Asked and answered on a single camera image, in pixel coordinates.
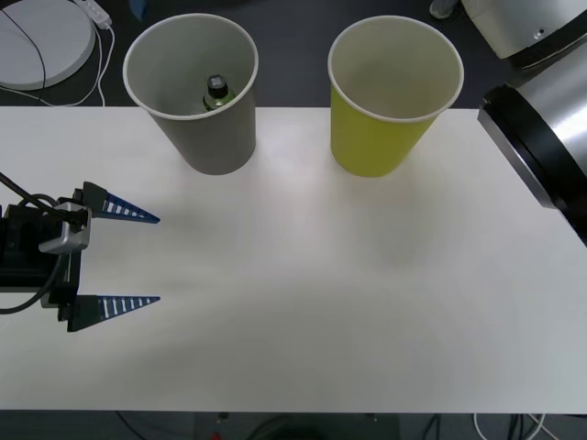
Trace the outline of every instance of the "black cable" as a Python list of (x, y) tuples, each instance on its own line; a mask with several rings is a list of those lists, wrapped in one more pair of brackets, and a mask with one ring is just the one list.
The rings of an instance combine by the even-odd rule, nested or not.
[(22, 197), (22, 199), (24, 201), (27, 201), (27, 203), (34, 204), (35, 206), (37, 206), (38, 209), (40, 209), (41, 211), (43, 211), (49, 215), (53, 215), (64, 222), (69, 222), (69, 217), (67, 216), (66, 213), (64, 213), (63, 211), (58, 211), (56, 209), (53, 209), (52, 207), (47, 206), (46, 204), (40, 202), (32, 194), (26, 192), (21, 187), (19, 187), (16, 183), (14, 183), (10, 179), (8, 179), (2, 172), (0, 172), (0, 183), (3, 183), (4, 186), (6, 186), (9, 190), (18, 194), (20, 197)]
[[(57, 201), (54, 198), (48, 196), (47, 194), (32, 194), (32, 196), (37, 200), (44, 200), (53, 208), (58, 205)], [(22, 199), (18, 203), (18, 206), (27, 206), (29, 203), (30, 202), (28, 200)]]
[(437, 440), (440, 440), (440, 424), (442, 423), (442, 415), (438, 415), (437, 418)]
[(63, 255), (59, 255), (57, 257), (57, 260), (55, 261), (55, 265), (53, 266), (53, 270), (51, 271), (51, 273), (49, 274), (49, 277), (45, 281), (45, 284), (43, 284), (43, 286), (39, 289), (39, 291), (37, 291), (37, 293), (35, 293), (35, 295), (31, 299), (29, 299), (26, 302), (23, 302), (22, 304), (20, 304), (16, 307), (10, 307), (8, 309), (0, 309), (0, 314), (17, 314), (18, 312), (22, 312), (23, 310), (27, 309), (28, 307), (30, 307), (31, 305), (36, 303), (38, 300), (40, 300), (41, 297), (45, 293), (47, 293), (47, 291), (51, 288), (51, 286), (53, 285), (53, 282), (55, 282), (55, 279), (57, 278), (57, 272), (59, 272), (59, 269), (61, 267), (62, 262), (63, 262)]
[(520, 414), (520, 434), (517, 437), (518, 440), (524, 440), (524, 415)]
[(41, 100), (43, 99), (43, 94), (45, 93), (45, 83), (47, 81), (47, 70), (45, 69), (45, 61), (43, 60), (43, 56), (40, 54), (40, 50), (39, 47), (35, 44), (35, 42), (33, 41), (33, 38), (31, 38), (27, 32), (25, 32), (25, 29), (23, 29), (22, 27), (20, 27), (18, 25), (18, 23), (12, 19), (12, 17), (6, 13), (6, 11), (4, 9), (0, 9), (0, 11), (2, 11), (2, 13), (6, 16), (6, 18), (8, 18), (10, 21), (12, 21), (12, 23), (20, 29), (20, 31), (25, 35), (25, 37), (28, 38), (28, 41), (30, 41), (30, 44), (33, 45), (33, 47), (35, 48), (35, 50), (37, 51), (38, 55), (39, 55), (39, 60), (40, 60), (40, 65), (43, 68), (43, 85), (40, 88), (40, 93), (39, 93), (39, 97), (37, 98), (37, 102), (35, 103), (35, 106), (39, 105)]
[(517, 422), (519, 419), (519, 414), (513, 414), (512, 418), (510, 420), (510, 428), (507, 432), (507, 440), (514, 440), (514, 433), (515, 433), (515, 429), (517, 427)]
[(287, 415), (278, 415), (260, 424), (249, 434), (246, 440), (262, 440), (276, 430), (283, 428), (290, 421)]
[(140, 440), (147, 440), (145, 437), (143, 437), (135, 428), (133, 428), (129, 422), (127, 422), (127, 419), (125, 419), (122, 414), (120, 413), (120, 411), (115, 411), (115, 414), (118, 416), (118, 418), (120, 419), (120, 421), (127, 427), (127, 429), (134, 435), (136, 435), (138, 438), (140, 438)]
[(425, 440), (428, 437), (428, 433), (432, 430), (432, 426), (434, 426), (434, 423), (437, 421), (439, 415), (438, 414), (434, 414), (432, 416), (432, 418), (430, 419), (430, 422), (428, 422), (428, 424), (426, 425), (426, 428), (424, 428), (424, 432), (422, 433), (422, 440)]

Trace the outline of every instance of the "gray cylinder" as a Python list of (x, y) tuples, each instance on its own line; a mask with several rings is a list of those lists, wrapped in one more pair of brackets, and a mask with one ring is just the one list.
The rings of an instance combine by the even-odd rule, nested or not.
[[(127, 92), (183, 158), (206, 174), (228, 174), (256, 145), (253, 84), (259, 54), (250, 35), (220, 16), (173, 16), (143, 32), (123, 66)], [(220, 74), (236, 98), (207, 112), (206, 79)]]

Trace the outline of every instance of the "wire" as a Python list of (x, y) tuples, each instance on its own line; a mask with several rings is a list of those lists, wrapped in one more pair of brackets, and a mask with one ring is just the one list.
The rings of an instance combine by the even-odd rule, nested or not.
[(275, 431), (282, 429), (290, 421), (287, 415), (278, 415), (260, 424), (249, 434), (246, 440), (262, 440), (269, 434), (274, 434)]
[(27, 309), (28, 307), (36, 303), (38, 300), (40, 300), (43, 297), (43, 295), (47, 293), (47, 291), (51, 288), (53, 282), (55, 282), (55, 279), (57, 278), (57, 273), (59, 272), (62, 262), (63, 255), (59, 255), (57, 257), (57, 260), (55, 261), (55, 265), (53, 266), (51, 273), (49, 274), (49, 277), (32, 298), (30, 298), (28, 301), (23, 302), (20, 305), (17, 305), (16, 307), (0, 309), (0, 314), (17, 314), (18, 312), (22, 312), (23, 310)]
[[(37, 200), (44, 200), (45, 202), (49, 203), (51, 207), (55, 207), (58, 205), (57, 201), (52, 197), (49, 197), (47, 194), (32, 194)], [(29, 204), (28, 200), (22, 199), (18, 206), (27, 206)]]
[(517, 422), (520, 414), (513, 414), (510, 420), (510, 428), (507, 432), (507, 440), (514, 440), (514, 432), (517, 427)]
[(524, 415), (520, 414), (520, 433), (517, 440), (524, 440)]
[(43, 94), (45, 93), (45, 82), (47, 81), (47, 70), (45, 69), (45, 61), (43, 60), (43, 56), (40, 54), (40, 50), (39, 47), (35, 44), (35, 42), (33, 41), (33, 38), (31, 38), (27, 32), (25, 32), (25, 29), (23, 29), (22, 27), (20, 27), (18, 25), (18, 23), (12, 19), (12, 17), (6, 13), (6, 11), (4, 9), (0, 9), (0, 11), (2, 11), (2, 13), (6, 16), (6, 18), (8, 18), (10, 21), (12, 21), (12, 23), (20, 29), (20, 31), (25, 35), (25, 37), (28, 38), (28, 41), (30, 41), (30, 44), (33, 45), (33, 47), (35, 48), (35, 50), (37, 51), (38, 55), (39, 55), (39, 60), (40, 60), (40, 65), (43, 68), (43, 85), (40, 88), (40, 94), (39, 97), (37, 98), (37, 102), (35, 103), (35, 105), (39, 105), (39, 103), (42, 101), (43, 98)]
[[(487, 437), (486, 437), (485, 435), (483, 435), (483, 433), (481, 432), (481, 428), (479, 427), (479, 422), (478, 422), (478, 420), (477, 420), (477, 415), (478, 415), (477, 413), (475, 413), (475, 414), (473, 415), (473, 424), (475, 425), (475, 430), (477, 431), (477, 434), (479, 435), (479, 437), (480, 437), (482, 440), (487, 440)], [(545, 419), (545, 418), (546, 418), (546, 416), (547, 416), (546, 414), (542, 414), (542, 415), (540, 415), (540, 418), (539, 418), (539, 419), (535, 419), (535, 417), (534, 417), (532, 414), (529, 414), (529, 415), (530, 415), (530, 417), (531, 417), (533, 420), (535, 420), (535, 421), (536, 421), (536, 423), (537, 423), (537, 426), (536, 426), (536, 428), (534, 429), (534, 431), (532, 431), (532, 433), (530, 433), (530, 434), (528, 435), (528, 437), (526, 437), (526, 439), (525, 439), (525, 440), (532, 440), (534, 437), (536, 437), (536, 436), (538, 435), (538, 433), (540, 432), (540, 430), (541, 430), (541, 429), (543, 429), (543, 425), (544, 425), (544, 419)]]
[(114, 34), (114, 30), (109, 25), (106, 25), (106, 29), (108, 29), (110, 31), (110, 33), (112, 34), (112, 43), (110, 44), (110, 49), (108, 50), (108, 56), (106, 57), (106, 63), (104, 64), (104, 68), (102, 69), (102, 73), (98, 77), (98, 93), (100, 93), (100, 98), (102, 98), (102, 107), (105, 107), (105, 105), (106, 105), (104, 94), (102, 93), (102, 79), (104, 78), (104, 74), (106, 73), (106, 69), (108, 69), (108, 64), (110, 63), (110, 57), (112, 56), (112, 51), (114, 50), (114, 43), (116, 42), (116, 36)]
[(440, 424), (442, 423), (442, 416), (439, 414), (437, 418), (437, 440), (440, 440)]
[[(99, 58), (98, 58), (98, 73), (95, 75), (95, 81), (94, 81), (94, 86), (92, 87), (92, 90), (90, 90), (90, 92), (88, 92), (88, 94), (84, 98), (82, 98), (80, 101), (78, 101), (77, 103), (52, 104), (47, 101), (44, 101), (43, 99), (40, 99), (40, 101), (44, 105), (47, 105), (49, 107), (75, 107), (76, 105), (83, 104), (94, 93), (94, 90), (95, 90), (96, 86), (98, 85), (100, 73), (102, 72), (102, 37), (100, 37), (100, 32), (98, 32), (98, 28), (95, 24), (94, 24), (94, 32), (95, 32), (95, 35), (98, 37), (98, 54), (99, 54), (98, 57)], [(0, 86), (0, 90), (4, 90), (5, 92), (11, 92), (13, 94), (20, 94), (22, 96), (26, 96), (27, 98), (31, 98), (31, 99), (38, 99), (38, 97), (33, 94), (20, 92), (19, 90), (8, 89), (6, 87), (1, 87), (1, 86)]]
[(132, 427), (132, 425), (127, 422), (127, 419), (125, 419), (122, 416), (122, 413), (120, 413), (120, 411), (115, 411), (115, 414), (118, 416), (118, 418), (120, 419), (120, 421), (127, 427), (127, 429), (134, 435), (136, 435), (138, 438), (140, 438), (140, 440), (147, 440), (145, 437), (143, 437), (135, 428)]
[(58, 211), (57, 209), (53, 209), (52, 207), (40, 202), (32, 194), (26, 192), (16, 183), (8, 179), (2, 172), (0, 172), (0, 183), (3, 183), (4, 186), (6, 186), (9, 190), (18, 194), (20, 197), (22, 197), (23, 200), (27, 201), (27, 203), (37, 206), (41, 211), (49, 215), (54, 215), (64, 222), (69, 222), (69, 217), (63, 211)]
[(432, 430), (432, 426), (434, 426), (434, 423), (437, 424), (437, 437), (440, 435), (439, 427), (438, 427), (439, 417), (440, 416), (438, 414), (434, 414), (432, 416), (432, 418), (430, 419), (430, 421), (428, 422), (428, 424), (424, 428), (424, 432), (422, 433), (422, 440), (426, 440), (426, 438), (428, 437), (428, 433), (430, 432), (430, 430)]
[[(536, 422), (537, 424), (540, 423), (540, 421), (532, 414), (528, 415), (534, 422)], [(544, 425), (544, 420), (542, 421), (542, 426), (541, 426), (542, 431), (545, 432), (546, 435), (548, 435), (550, 438), (552, 438), (552, 440), (559, 440), (558, 437), (556, 437), (553, 433), (551, 433), (548, 428)]]

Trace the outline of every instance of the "bottle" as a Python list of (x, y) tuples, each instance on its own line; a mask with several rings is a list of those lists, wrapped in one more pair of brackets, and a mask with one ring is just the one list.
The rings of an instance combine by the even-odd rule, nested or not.
[(228, 87), (227, 80), (222, 75), (212, 75), (206, 82), (207, 89), (204, 93), (204, 107), (212, 112), (235, 99), (235, 93)]

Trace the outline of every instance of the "white tabletop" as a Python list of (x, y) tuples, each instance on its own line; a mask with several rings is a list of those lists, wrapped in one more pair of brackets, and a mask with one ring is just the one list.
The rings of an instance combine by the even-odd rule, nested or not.
[(0, 318), (0, 408), (587, 413), (587, 249), (476, 111), (382, 179), (343, 171), (328, 129), (261, 108), (251, 161), (210, 177), (136, 108), (0, 108), (24, 188), (91, 181), (161, 217), (96, 220), (80, 294), (162, 297), (77, 334)]

